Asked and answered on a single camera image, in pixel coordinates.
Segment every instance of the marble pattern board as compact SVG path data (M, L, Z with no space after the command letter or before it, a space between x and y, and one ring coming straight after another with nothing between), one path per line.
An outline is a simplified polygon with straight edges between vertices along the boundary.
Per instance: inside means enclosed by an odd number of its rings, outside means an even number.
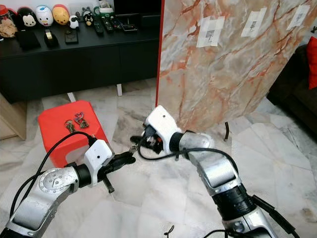
M129 137L142 132L146 113L155 103L153 79L123 84L122 88L122 98L117 97L114 86L75 92L78 99L92 103L116 153L129 149ZM44 109L64 103L65 95L30 102L28 140L0 141L0 230L8 220L16 190L45 155L34 120ZM249 194L275 206L301 237L314 238L317 152L310 135L266 99L255 112L229 121L229 125L227 141L223 140L223 124L206 133L213 137L216 148L232 155ZM147 149L142 153L157 156ZM202 238L210 230L222 229L216 205L189 161L151 162L135 157L136 163L108 175L114 193L108 194L99 183L69 196L43 237L166 238L163 234L174 225L170 238ZM45 168L52 168L50 161ZM280 237L291 237L269 220Z
M286 30L300 5L310 6L303 23ZM250 13L263 7L257 36L241 37ZM316 15L316 0L165 0L158 104L181 128L199 131L254 111ZM197 48L208 17L225 18L220 39Z

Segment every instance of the red cushion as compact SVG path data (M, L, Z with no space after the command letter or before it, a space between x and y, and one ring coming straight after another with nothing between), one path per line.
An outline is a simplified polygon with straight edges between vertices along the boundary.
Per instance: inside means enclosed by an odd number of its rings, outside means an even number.
M307 45L309 64L309 89L317 87L317 38L311 37Z

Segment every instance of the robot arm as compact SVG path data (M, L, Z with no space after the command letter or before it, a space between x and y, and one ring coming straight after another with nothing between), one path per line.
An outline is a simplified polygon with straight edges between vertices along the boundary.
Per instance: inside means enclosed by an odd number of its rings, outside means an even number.
M252 237L277 238L260 207L247 194L234 162L221 154L208 151L214 147L210 136L191 131L182 132L162 106L151 112L145 121L145 127L142 142L148 148L151 145L161 147L166 153L199 148L186 153L185 157L197 168L202 182L218 207L226 230Z
M21 202L6 224L0 238L40 238L55 217L59 204L78 188L104 181L109 193L114 189L107 174L135 162L133 152L114 155L108 144L97 140L85 153L84 164L46 171Z

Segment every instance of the red stool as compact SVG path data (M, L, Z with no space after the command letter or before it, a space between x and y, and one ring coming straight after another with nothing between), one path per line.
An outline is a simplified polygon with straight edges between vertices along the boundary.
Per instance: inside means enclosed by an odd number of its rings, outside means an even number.
M83 112L84 119L89 127L81 129L74 120L75 114ZM98 121L98 118L89 102L77 101L56 108L48 109L39 115L38 121L41 129L45 150L48 152L59 140L70 132L65 127L65 122L72 120L76 131L83 131L94 135L97 139L108 142L107 137ZM74 135L62 142L50 155L54 166L63 168L72 161L67 161L66 156L72 151L88 145L87 137L84 135Z

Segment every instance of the marble floor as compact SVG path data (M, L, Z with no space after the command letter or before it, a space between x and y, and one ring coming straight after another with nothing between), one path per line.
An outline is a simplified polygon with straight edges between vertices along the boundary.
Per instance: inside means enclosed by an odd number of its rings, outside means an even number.
M155 79L122 85L117 97L110 86L76 92L90 101L116 153L130 147L129 137L142 132L142 123L155 104ZM69 103L57 95L28 103L27 139L0 141L0 230L18 187L32 174L45 155L38 115ZM293 224L300 237L317 234L317 142L305 128L266 98L256 111L206 131L218 149L232 155L250 195L267 200ZM69 196L59 207L43 237L202 238L222 229L216 206L196 169L188 161L167 159L137 162L109 175L115 192L100 183ZM46 169L51 168L48 162ZM292 237L271 222L281 238ZM215 234L212 237L224 237Z

